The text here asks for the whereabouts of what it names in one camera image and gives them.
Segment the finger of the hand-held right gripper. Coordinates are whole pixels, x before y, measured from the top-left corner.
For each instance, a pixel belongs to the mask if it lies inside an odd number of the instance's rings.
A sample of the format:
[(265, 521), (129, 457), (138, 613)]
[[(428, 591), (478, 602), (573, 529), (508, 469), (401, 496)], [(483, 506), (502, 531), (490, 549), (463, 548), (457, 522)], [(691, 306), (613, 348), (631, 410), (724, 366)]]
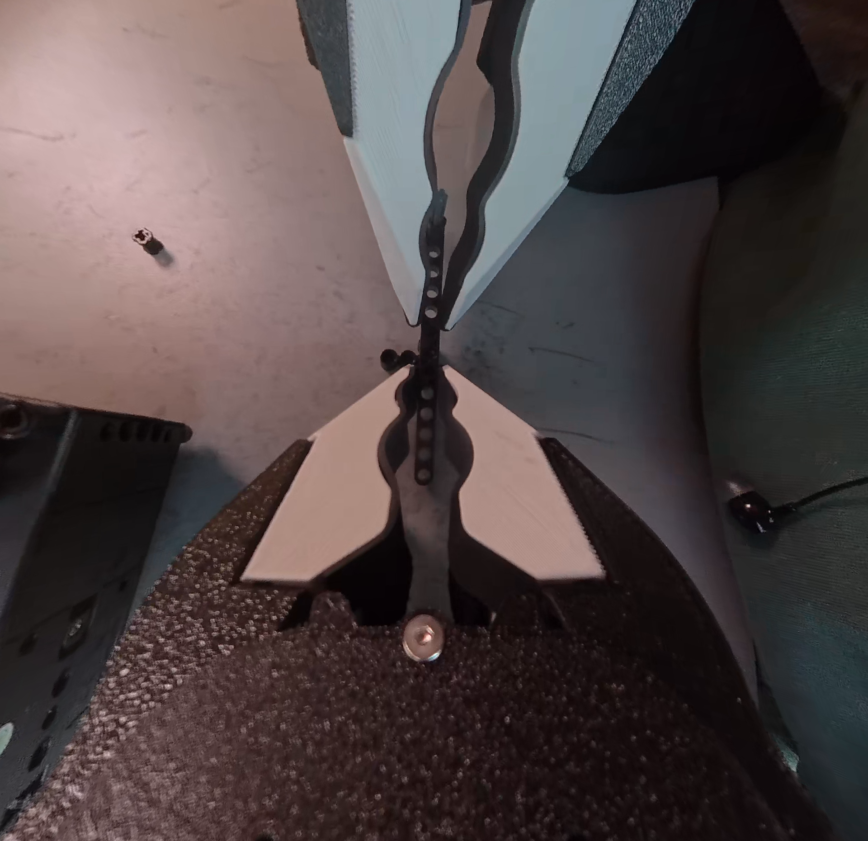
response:
[(453, 328), (567, 184), (567, 170), (636, 0), (494, 0), (483, 74), (491, 141), (466, 192), (443, 283)]
[(439, 193), (433, 120), (472, 0), (346, 0), (353, 130), (344, 139), (385, 269), (410, 326), (427, 282)]

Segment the long black lego beam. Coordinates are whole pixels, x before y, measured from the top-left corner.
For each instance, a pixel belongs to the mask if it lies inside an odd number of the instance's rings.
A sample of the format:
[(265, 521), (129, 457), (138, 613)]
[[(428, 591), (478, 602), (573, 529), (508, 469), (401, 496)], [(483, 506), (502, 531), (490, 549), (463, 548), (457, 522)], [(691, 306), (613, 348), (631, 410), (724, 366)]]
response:
[(381, 354), (383, 368), (396, 382), (398, 415), (380, 441), (378, 455), (392, 474), (408, 456), (413, 458), (412, 475), (422, 487), (435, 476), (435, 443), (439, 410), (440, 305), (443, 289), (444, 222), (434, 226), (422, 223), (420, 251), (424, 265), (422, 299), (418, 316), (419, 338), (416, 350), (397, 353), (387, 349)]

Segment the person's green sweater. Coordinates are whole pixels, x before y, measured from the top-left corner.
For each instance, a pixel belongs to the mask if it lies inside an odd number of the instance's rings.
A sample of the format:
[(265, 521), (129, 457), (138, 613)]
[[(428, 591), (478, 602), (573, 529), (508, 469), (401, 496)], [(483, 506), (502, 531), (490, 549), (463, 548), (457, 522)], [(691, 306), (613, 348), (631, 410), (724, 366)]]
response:
[[(866, 82), (724, 185), (701, 292), (712, 468), (773, 505), (866, 477)], [(866, 487), (771, 535), (724, 515), (759, 664), (830, 813), (866, 810)]]

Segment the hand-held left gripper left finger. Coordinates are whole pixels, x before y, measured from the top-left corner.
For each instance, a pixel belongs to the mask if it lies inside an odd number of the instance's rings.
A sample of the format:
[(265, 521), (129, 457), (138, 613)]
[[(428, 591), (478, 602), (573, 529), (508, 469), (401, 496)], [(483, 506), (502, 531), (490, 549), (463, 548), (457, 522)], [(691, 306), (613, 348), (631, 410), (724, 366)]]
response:
[(287, 493), (241, 574), (311, 586), (381, 542), (399, 515), (410, 453), (412, 371), (402, 368), (309, 438)]

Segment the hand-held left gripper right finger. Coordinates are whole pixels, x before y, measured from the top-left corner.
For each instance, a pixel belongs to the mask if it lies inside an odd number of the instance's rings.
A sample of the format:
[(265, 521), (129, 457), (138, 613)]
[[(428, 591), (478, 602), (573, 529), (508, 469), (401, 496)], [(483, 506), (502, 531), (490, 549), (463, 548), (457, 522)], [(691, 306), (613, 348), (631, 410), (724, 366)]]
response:
[(519, 571), (545, 584), (605, 578), (536, 430), (450, 366), (451, 415), (470, 440), (458, 490), (461, 526)]

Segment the yellow and black lego model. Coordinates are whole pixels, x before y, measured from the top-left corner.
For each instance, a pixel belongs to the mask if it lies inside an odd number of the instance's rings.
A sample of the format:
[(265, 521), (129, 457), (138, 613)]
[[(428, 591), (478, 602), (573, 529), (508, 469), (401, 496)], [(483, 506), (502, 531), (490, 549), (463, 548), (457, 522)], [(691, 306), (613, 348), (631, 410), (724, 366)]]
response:
[(133, 608), (190, 427), (1, 396), (1, 831), (42, 789)]

